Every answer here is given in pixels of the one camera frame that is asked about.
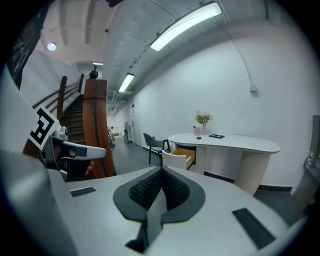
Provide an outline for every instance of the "table leg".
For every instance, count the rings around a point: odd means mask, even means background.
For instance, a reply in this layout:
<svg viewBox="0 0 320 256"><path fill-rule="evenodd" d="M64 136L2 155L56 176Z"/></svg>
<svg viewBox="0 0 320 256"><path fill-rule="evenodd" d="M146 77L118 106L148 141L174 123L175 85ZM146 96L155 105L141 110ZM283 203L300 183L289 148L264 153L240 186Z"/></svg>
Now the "table leg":
<svg viewBox="0 0 320 256"><path fill-rule="evenodd" d="M205 173L207 161L207 147L206 146L196 146L196 158L195 167L198 174L203 175Z"/></svg>
<svg viewBox="0 0 320 256"><path fill-rule="evenodd" d="M243 151L240 170L233 184L253 196L265 175L269 159L270 154Z"/></svg>

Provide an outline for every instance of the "staircase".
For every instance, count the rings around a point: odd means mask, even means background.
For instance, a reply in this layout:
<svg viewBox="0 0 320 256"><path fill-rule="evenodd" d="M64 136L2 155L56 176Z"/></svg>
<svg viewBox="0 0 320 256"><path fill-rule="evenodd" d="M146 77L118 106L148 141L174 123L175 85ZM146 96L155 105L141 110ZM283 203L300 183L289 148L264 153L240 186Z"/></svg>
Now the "staircase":
<svg viewBox="0 0 320 256"><path fill-rule="evenodd" d="M65 110L59 121L61 126L68 129L69 142L85 145L83 105L84 96L79 95Z"/></svg>

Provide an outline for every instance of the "oval white table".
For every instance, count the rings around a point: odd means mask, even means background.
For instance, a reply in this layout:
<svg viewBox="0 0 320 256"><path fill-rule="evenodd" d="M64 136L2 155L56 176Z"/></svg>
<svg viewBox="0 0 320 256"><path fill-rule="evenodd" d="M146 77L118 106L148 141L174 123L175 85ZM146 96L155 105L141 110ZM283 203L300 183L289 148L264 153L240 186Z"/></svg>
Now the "oval white table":
<svg viewBox="0 0 320 256"><path fill-rule="evenodd" d="M234 184L254 195L258 189L268 166L271 154L278 153L281 148L278 144L255 137L226 134L224 138L212 138L201 135L201 139L193 133L171 135L169 141L179 145L196 147L196 172L204 174L207 161L207 147L224 147L242 150L240 170Z"/></svg>

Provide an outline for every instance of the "ceiling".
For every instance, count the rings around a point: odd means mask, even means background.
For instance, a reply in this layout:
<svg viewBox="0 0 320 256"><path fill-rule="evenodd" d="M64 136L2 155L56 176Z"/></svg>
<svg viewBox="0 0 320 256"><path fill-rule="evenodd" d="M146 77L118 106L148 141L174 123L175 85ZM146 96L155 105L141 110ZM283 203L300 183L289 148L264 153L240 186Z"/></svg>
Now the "ceiling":
<svg viewBox="0 0 320 256"><path fill-rule="evenodd" d="M68 64L104 61L104 46L117 7L105 0L56 0L48 10L37 50ZM55 42L56 50L47 44Z"/></svg>
<svg viewBox="0 0 320 256"><path fill-rule="evenodd" d="M150 48L157 33L198 8L199 2L124 0L110 8L105 0L56 0L49 8L37 47L64 62L77 63L85 75L93 68L92 62L103 62L107 102L113 104L116 115L146 75L181 46L219 26L261 21L270 16L267 0L216 0L222 14L191 27L160 51ZM46 50L49 42L57 44L56 51ZM135 77L124 93L118 93L128 72Z"/></svg>
<svg viewBox="0 0 320 256"><path fill-rule="evenodd" d="M155 51L150 48L150 44L157 37L157 33L161 33L178 18L198 8L200 1L136 0L137 4L138 2L141 4L123 30L119 43L116 44L116 49L110 50L115 52L115 54L111 54L111 58L108 59L110 54L108 52L105 53L107 59L104 61L108 65L104 65L103 76L104 79L108 80L108 86L113 91L119 90L126 74L130 72L135 77L126 92L133 92L147 74L167 56L183 45L188 44L188 42L196 40L201 35L214 31L219 26L234 25L247 21L261 21L268 17L267 3L264 0L216 0L222 9L221 15L217 15L191 27L169 42L160 51ZM125 12L123 5L129 5L128 0L119 4L115 16L119 16L121 12ZM109 39L111 38L108 38L106 41L106 50L108 50ZM121 93L118 98L114 98L108 94L109 102L111 101L116 106L114 115L124 105L124 103L117 102L119 99L126 100L122 97L125 96L122 96Z"/></svg>

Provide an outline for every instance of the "small black object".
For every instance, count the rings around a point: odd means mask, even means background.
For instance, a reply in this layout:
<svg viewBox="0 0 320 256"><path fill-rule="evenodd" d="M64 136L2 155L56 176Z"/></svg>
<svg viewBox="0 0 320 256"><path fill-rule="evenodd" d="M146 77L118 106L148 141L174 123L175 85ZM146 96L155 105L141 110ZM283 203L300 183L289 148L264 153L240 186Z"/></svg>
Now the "small black object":
<svg viewBox="0 0 320 256"><path fill-rule="evenodd" d="M247 208L234 210L232 213L259 250L275 240Z"/></svg>
<svg viewBox="0 0 320 256"><path fill-rule="evenodd" d="M91 160L71 160L63 161L63 170L68 170L66 181L84 177Z"/></svg>
<svg viewBox="0 0 320 256"><path fill-rule="evenodd" d="M211 138L217 138L217 139L222 139L222 138L224 138L225 136L224 136L224 135L218 135L218 134L211 134L211 135L209 135L209 137L211 137Z"/></svg>
<svg viewBox="0 0 320 256"><path fill-rule="evenodd" d="M90 187L85 187L77 190L72 190L70 191L70 193L71 193L71 196L78 197L78 196L82 196L95 191L96 190L92 186L90 186Z"/></svg>

